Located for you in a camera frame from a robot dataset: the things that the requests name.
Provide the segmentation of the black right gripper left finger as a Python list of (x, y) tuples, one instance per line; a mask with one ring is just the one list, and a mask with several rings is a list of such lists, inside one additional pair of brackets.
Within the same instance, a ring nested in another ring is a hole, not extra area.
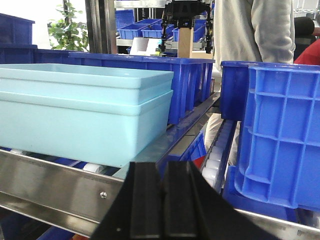
[(123, 185), (92, 240), (160, 240), (160, 176), (154, 162), (131, 162)]

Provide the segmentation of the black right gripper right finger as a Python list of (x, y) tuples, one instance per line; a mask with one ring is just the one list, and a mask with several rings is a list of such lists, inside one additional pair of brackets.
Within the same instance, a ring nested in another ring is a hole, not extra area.
[(166, 240), (273, 240), (236, 211), (190, 161), (170, 161), (164, 178)]

